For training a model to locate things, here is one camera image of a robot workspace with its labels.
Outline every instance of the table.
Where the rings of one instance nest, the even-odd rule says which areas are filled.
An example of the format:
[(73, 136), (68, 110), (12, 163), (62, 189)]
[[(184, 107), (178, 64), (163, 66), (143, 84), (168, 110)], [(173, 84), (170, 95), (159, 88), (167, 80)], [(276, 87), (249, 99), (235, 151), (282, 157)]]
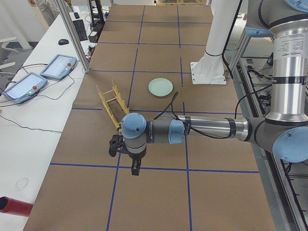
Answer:
[[(89, 23), (84, 22), (89, 34)], [(59, 46), (59, 39), (68, 39), (70, 43)], [(84, 51), (89, 45), (95, 46), (88, 40), (82, 41), (81, 45)], [(77, 57), (61, 16), (56, 18), (24, 65), (47, 64), (56, 54)], [(39, 74), (42, 69), (43, 66), (34, 66), (27, 71)], [(25, 75), (25, 71), (20, 70), (13, 80), (18, 81)], [(22, 126), (62, 131), (84, 77), (80, 63), (70, 76), (75, 82), (58, 100), (36, 97), (26, 103), (10, 107), (2, 106), (10, 105), (12, 102), (0, 103), (1, 115)], [(39, 95), (57, 98), (72, 82), (71, 78), (66, 77)], [(46, 87), (53, 83), (55, 83), (54, 80), (48, 80)], [(0, 97), (0, 102), (6, 100), (4, 96)], [(61, 134), (20, 128), (3, 118), (0, 118), (0, 130), (0, 196), (34, 203)], [(0, 214), (1, 230), (20, 231), (26, 221), (26, 217)]]
[(192, 84), (190, 62), (204, 54), (212, 20), (208, 7), (112, 6), (25, 231), (275, 230), (249, 143), (188, 136), (148, 145), (138, 177), (128, 155), (108, 154), (115, 127), (96, 85), (105, 92), (112, 79), (146, 118), (173, 95), (148, 91), (158, 77), (179, 92), (178, 115), (233, 116), (232, 80)]

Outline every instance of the keyboard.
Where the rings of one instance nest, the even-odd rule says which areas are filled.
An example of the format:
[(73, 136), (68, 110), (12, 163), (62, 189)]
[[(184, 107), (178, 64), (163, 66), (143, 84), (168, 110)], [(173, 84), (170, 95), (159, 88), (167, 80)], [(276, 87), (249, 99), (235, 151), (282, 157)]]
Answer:
[(85, 24), (83, 23), (83, 20), (82, 19), (74, 20), (73, 24), (78, 34), (79, 41), (88, 40), (87, 32), (86, 32)]

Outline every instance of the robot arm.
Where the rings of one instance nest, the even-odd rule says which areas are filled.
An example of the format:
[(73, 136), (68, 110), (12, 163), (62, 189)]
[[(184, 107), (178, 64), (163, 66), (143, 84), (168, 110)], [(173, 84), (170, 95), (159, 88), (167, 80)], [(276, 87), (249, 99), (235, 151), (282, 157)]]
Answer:
[(248, 8), (250, 34), (253, 29), (260, 37), (262, 30), (269, 29), (275, 37), (271, 112), (265, 118), (236, 120), (167, 114), (146, 120), (138, 113), (128, 114), (121, 123), (123, 135), (117, 133), (110, 141), (109, 154), (128, 154), (132, 175), (139, 175), (148, 143), (181, 143), (186, 135), (238, 138), (288, 162), (308, 159), (308, 116), (304, 113), (308, 0), (250, 0)]
[(147, 144), (177, 144), (183, 142), (185, 135), (204, 135), (255, 143), (289, 162), (308, 158), (308, 127), (273, 125), (266, 123), (264, 118), (234, 120), (183, 115), (178, 118), (169, 114), (155, 120), (145, 119), (138, 113), (126, 115), (121, 123), (123, 135), (116, 134), (110, 140), (110, 156), (117, 152), (128, 154), (132, 159), (131, 173), (137, 176)]

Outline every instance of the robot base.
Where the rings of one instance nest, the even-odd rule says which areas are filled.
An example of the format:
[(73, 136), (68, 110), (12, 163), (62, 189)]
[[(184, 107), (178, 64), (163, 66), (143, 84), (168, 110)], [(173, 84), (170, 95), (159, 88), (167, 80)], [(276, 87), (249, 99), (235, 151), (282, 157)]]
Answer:
[(227, 84), (221, 58), (220, 62), (216, 61), (215, 64), (207, 64), (204, 57), (199, 62), (191, 62), (191, 72), (193, 84)]

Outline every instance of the tablet screen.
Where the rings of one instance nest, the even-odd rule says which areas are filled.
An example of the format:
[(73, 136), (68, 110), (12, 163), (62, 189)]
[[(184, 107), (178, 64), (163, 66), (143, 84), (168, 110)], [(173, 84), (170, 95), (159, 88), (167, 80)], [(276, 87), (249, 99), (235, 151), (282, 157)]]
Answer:
[(49, 76), (59, 76), (64, 68), (67, 67), (67, 64), (72, 60), (70, 57), (57, 56), (57, 58), (48, 65), (47, 69), (43, 72), (45, 75)]
[(33, 86), (37, 86), (38, 83), (43, 81), (43, 79), (37, 77), (36, 75), (30, 74), (22, 81), (15, 84), (11, 89), (6, 91), (6, 93), (12, 99), (18, 99), (26, 94), (29, 94), (29, 90), (31, 90)]

